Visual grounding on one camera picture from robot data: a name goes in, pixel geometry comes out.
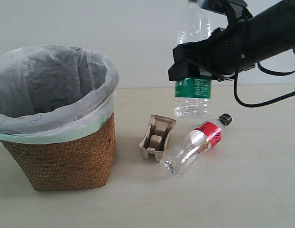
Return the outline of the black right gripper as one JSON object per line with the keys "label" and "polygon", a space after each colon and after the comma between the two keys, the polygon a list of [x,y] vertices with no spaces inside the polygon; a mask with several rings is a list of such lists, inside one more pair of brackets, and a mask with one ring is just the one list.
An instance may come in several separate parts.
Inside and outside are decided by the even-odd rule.
{"label": "black right gripper", "polygon": [[177,45],[173,49],[174,63],[168,70],[170,81],[200,78],[200,71],[211,75],[212,80],[233,80],[239,72],[256,66],[243,47],[245,25],[252,15],[241,16],[224,30],[217,28],[202,41]]}

